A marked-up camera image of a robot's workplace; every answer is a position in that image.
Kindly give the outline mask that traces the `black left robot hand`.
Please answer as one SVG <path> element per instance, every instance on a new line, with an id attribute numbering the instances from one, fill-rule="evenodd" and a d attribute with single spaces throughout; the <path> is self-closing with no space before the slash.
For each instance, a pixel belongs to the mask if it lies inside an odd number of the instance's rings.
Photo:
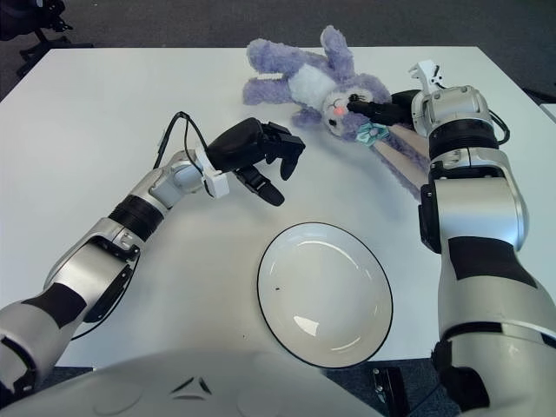
<path id="1" fill-rule="evenodd" d="M 210 143 L 207 156 L 215 169 L 233 173 L 249 191 L 279 207 L 285 201 L 283 194 L 255 165 L 261 161 L 271 164 L 279 159 L 281 179 L 286 181 L 295 171 L 304 149 L 301 138 L 287 128 L 250 117 Z"/>

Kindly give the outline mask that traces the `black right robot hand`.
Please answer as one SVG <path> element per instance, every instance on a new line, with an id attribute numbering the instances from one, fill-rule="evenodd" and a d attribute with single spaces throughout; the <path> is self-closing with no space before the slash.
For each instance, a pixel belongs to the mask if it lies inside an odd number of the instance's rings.
<path id="1" fill-rule="evenodd" d="M 391 95 L 390 103 L 367 102 L 362 96 L 351 95 L 347 109 L 363 115 L 370 122 L 386 126 L 395 124 L 413 125 L 412 101 L 420 93 L 417 89 L 406 90 Z"/>

